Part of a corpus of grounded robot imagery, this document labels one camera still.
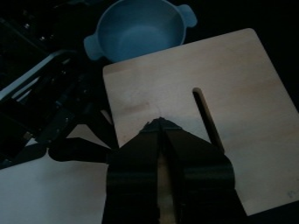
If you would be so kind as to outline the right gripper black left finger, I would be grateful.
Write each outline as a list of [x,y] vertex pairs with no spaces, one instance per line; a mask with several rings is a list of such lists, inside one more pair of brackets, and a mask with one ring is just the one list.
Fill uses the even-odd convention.
[[153,119],[108,157],[101,224],[158,224],[158,134],[160,123]]

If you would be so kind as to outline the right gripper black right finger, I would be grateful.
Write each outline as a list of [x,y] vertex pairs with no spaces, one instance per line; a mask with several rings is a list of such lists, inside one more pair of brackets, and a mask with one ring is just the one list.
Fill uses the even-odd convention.
[[160,120],[177,224],[239,224],[247,217],[229,159],[209,142]]

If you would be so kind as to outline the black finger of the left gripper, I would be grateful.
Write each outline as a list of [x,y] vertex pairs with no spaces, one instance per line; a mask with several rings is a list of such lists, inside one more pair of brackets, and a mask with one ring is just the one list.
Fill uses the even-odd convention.
[[48,149],[49,157],[58,162],[80,161],[105,163],[109,152],[109,148],[80,137],[65,138]]
[[78,103],[78,122],[88,126],[97,139],[110,149],[117,147],[113,123],[105,118],[98,105],[93,101]]

